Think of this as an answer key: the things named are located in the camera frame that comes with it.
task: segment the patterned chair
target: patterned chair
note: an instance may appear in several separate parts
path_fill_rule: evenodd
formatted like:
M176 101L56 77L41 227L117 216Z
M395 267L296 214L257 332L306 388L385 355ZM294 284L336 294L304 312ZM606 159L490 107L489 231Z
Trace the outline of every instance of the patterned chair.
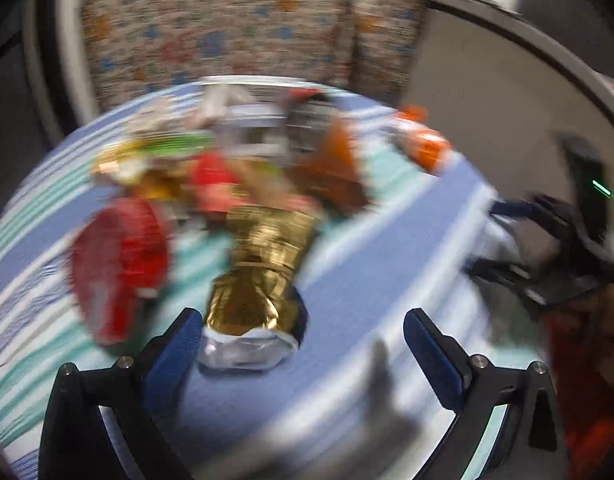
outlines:
M103 110L208 75L295 76L391 102L425 0L82 0Z

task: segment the striped tablecloth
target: striped tablecloth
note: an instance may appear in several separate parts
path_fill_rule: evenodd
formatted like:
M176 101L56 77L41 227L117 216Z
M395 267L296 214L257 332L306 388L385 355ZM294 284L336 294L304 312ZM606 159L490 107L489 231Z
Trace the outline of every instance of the striped tablecloth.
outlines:
M298 280L310 315L299 352L264 374L205 375L194 368L178 412L159 421L196 478L412 478L452 419L402 337L405 312L415 306L469 353L518 367L536 358L535 339L510 330L525 323L522 311L507 305L492 318L460 272L470 253L500 243L500 230L485 215L493 190L459 155L441 178L421 173L384 140L392 110L332 92L356 120L375 205L326 224L309 254ZM163 94L182 113L198 104L202 84L150 94L71 134L24 180L0 219L0 443L21 479L37 477L42 420L58 366L72 361L80 369L99 368L115 360L81 323L66 251L114 193L92 186L92 157ZM161 334L185 306L204 312L229 245L226 234L187 230L178 237L172 279L144 341ZM117 436L113 420L107 421ZM467 476L475 478L484 464L495 434L495 423L490 426ZM117 445L132 478L140 478L123 442Z

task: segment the table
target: table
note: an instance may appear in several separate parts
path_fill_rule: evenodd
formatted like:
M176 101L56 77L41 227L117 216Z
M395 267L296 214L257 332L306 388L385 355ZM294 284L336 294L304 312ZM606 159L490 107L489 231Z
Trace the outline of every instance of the table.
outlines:
M0 442L21 479L37 477L58 366L99 368L116 359L84 329L65 268L74 234L114 194L92 186L92 157L154 97L171 96L182 113L198 104L202 88L198 82L149 94L75 131L23 181L0 219ZM492 188L459 155L441 178L421 173L384 139L392 110L330 91L357 121L375 205L325 225L309 254L297 285L310 325L296 355L266 374L192 370L177 413L159 424L198 478L410 479L452 419L405 345L402 321L410 308L423 307L468 353L495 364L526 367L538 355L522 310L506 302L496 316L460 272L470 253L490 253L504 239L485 215ZM226 234L181 234L171 283L141 344L183 307L204 311L228 247ZM509 330L509 320L520 330ZM465 478L482 468L501 414ZM105 415L120 458L139 478Z

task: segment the metal screw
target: metal screw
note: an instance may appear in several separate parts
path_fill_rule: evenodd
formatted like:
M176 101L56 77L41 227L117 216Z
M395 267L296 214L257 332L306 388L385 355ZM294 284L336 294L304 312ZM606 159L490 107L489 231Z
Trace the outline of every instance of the metal screw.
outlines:
M118 359L116 365L119 368L131 368L133 365L133 357L131 357L130 355L123 355L120 359Z
M533 368L533 371L535 371L536 373L539 373L540 375L542 375L543 373L547 371L547 367L545 366L545 363L541 361L534 361L532 363L532 368Z
M62 371L63 375L69 376L77 372L78 368L76 368L74 363L65 363L60 367L60 370Z
M484 355L481 354L474 354L472 355L469 360L471 361L471 364L473 364L476 368L484 368L489 364L489 359L487 359Z

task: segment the red object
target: red object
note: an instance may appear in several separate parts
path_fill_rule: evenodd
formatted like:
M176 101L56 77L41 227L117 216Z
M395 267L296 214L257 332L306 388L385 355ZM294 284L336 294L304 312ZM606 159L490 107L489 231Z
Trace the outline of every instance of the red object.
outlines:
M228 213L237 206L251 204L217 150L198 155L191 180L201 212Z
M167 231L147 200L119 198L74 241L72 284L85 324L98 343L129 339L139 295L164 284Z
M614 441L614 390L596 371L594 348L579 344L555 316L547 316L545 322L570 478L585 480L602 463Z
M318 94L322 94L322 90L317 88L293 88L289 92L289 99L301 103Z

